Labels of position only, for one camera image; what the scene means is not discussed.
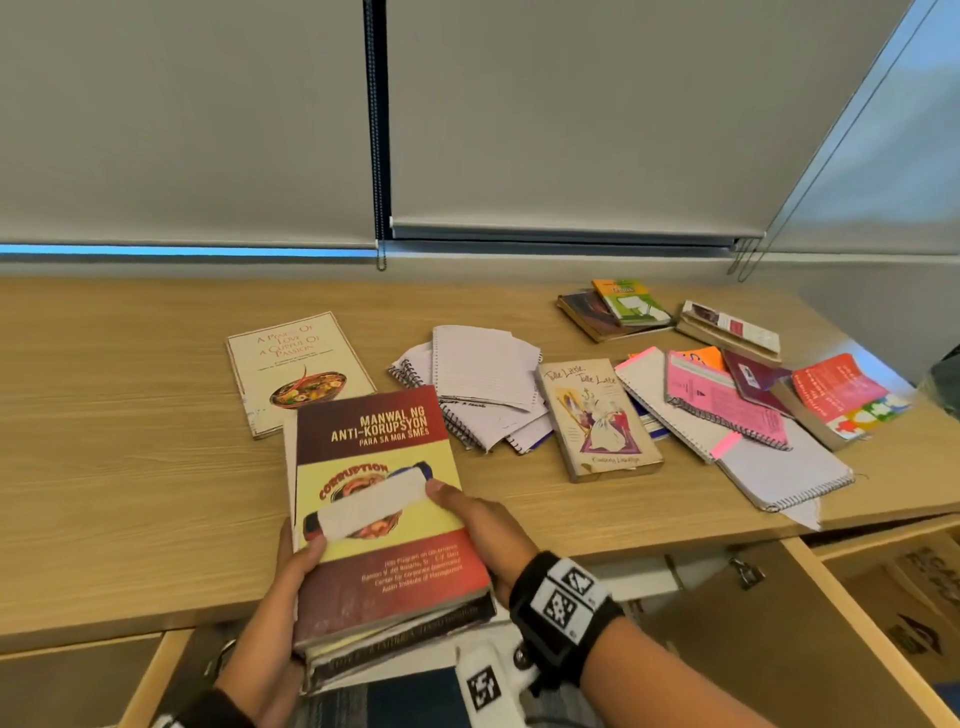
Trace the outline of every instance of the blue light strip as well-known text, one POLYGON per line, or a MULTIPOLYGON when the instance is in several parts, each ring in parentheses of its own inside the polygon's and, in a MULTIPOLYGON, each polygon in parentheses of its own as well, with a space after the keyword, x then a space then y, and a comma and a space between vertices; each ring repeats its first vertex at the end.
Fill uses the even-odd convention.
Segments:
POLYGON ((376 250, 356 248, 265 248, 214 245, 0 244, 0 255, 118 255, 125 257, 369 257, 376 250))

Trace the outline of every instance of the forearm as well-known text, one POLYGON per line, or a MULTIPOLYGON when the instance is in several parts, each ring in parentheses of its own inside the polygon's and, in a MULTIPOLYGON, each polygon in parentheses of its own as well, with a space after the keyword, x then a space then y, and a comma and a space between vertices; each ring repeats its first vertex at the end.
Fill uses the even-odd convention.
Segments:
POLYGON ((593 646, 580 689, 609 728, 773 728, 625 618, 593 646))

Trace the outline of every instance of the person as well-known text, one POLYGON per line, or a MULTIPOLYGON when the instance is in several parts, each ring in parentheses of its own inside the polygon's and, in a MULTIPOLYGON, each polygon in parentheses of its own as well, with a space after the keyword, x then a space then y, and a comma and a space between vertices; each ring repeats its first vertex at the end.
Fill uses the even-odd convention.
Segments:
MULTIPOLYGON (((464 522, 493 575, 501 604, 540 550, 500 503, 469 497, 438 480, 428 496, 464 522)), ((282 728, 293 712, 303 665, 291 656, 297 591, 325 548, 316 539, 297 553, 289 521, 280 533, 276 575, 214 689, 155 728, 282 728)), ((615 616, 592 644, 579 675, 584 697, 609 728, 772 728, 631 621, 615 616)))

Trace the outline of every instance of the person's right hand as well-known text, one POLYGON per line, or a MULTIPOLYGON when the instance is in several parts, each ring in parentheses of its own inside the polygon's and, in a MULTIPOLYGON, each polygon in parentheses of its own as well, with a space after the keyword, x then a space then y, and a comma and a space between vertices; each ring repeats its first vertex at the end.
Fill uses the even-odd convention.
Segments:
POLYGON ((493 572, 496 598, 510 606, 510 591, 540 550, 501 503, 464 495, 452 485, 431 479, 426 494, 464 522, 477 553, 493 572))

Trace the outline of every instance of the pink notebook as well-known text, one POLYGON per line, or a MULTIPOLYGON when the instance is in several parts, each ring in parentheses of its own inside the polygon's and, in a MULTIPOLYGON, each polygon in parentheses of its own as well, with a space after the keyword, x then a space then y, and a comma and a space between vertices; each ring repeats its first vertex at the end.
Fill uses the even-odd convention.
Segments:
POLYGON ((783 416, 740 397, 733 377, 670 352, 666 399, 705 420, 725 425, 771 448, 789 450, 783 416))

